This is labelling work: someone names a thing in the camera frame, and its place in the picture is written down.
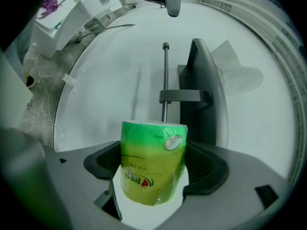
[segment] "concrete floor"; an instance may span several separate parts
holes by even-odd
[[[104,27],[107,27],[114,20],[131,10],[132,7],[121,8],[108,16],[98,18]],[[20,129],[37,138],[43,145],[53,146],[52,133],[53,133],[53,121],[58,99],[64,85],[62,77],[65,73],[69,74],[72,67],[86,49],[86,47],[95,38],[95,35],[85,37],[79,43],[71,43],[66,45],[63,50],[57,51],[52,59],[48,59],[41,55],[37,51],[30,48],[29,52],[34,56],[39,72],[41,74],[42,81],[49,95],[49,107],[48,96],[44,90],[38,71],[35,65],[35,60],[28,53],[24,59],[24,72],[30,74],[36,80],[35,86],[31,89],[33,93],[33,99],[31,107],[26,109]]]

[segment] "transparent plastic sheet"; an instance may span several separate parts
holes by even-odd
[[[231,44],[226,40],[211,52],[222,79],[226,96],[255,90],[263,82],[258,68],[244,67]]]
[[[147,206],[169,201],[184,170],[187,127],[163,122],[123,122],[120,185]]]

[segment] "metal stick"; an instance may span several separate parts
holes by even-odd
[[[163,43],[164,50],[164,81],[163,81],[163,89],[168,89],[168,50],[169,44]],[[162,103],[162,122],[166,122],[167,120],[167,101]]]

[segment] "green toilet paper roll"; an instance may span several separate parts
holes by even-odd
[[[134,202],[156,206],[174,193],[184,169],[187,127],[162,122],[123,122],[121,189]]]

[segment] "purple object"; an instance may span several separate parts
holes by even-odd
[[[58,0],[44,0],[42,7],[46,9],[46,11],[41,14],[41,19],[58,9]]]

